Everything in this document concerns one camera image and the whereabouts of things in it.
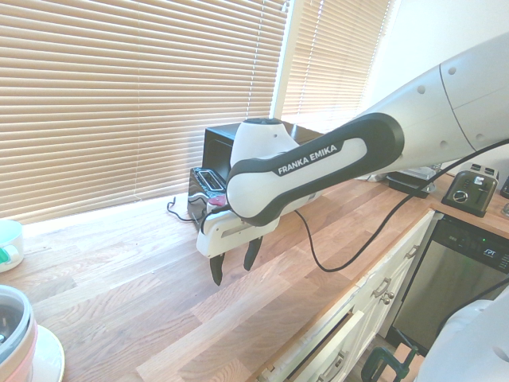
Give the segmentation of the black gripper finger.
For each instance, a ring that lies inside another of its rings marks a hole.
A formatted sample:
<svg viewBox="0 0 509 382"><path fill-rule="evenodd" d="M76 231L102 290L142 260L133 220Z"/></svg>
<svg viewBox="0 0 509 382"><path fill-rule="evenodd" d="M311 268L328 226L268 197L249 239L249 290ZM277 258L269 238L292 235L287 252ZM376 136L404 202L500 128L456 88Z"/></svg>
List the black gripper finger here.
<svg viewBox="0 0 509 382"><path fill-rule="evenodd" d="M248 249L243 262L243 267L246 271L249 271L252 268L254 261L260 250L260 247L262 245L262 239L263 237L260 236L259 238L251 240L249 242Z"/></svg>
<svg viewBox="0 0 509 382"><path fill-rule="evenodd" d="M225 254L217 255L209 259L209 265L214 283L219 286L223 279L223 261Z"/></svg>

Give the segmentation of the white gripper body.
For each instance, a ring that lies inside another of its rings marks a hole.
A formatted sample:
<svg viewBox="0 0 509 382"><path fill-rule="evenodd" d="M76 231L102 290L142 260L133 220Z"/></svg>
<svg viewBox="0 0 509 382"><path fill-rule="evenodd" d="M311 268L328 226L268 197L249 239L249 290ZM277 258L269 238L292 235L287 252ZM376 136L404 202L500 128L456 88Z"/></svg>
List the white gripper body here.
<svg viewBox="0 0 509 382"><path fill-rule="evenodd" d="M267 225L253 226L232 211L213 214L204 221L204 232L198 233L196 248L212 258L272 232L278 224L278 218Z"/></svg>

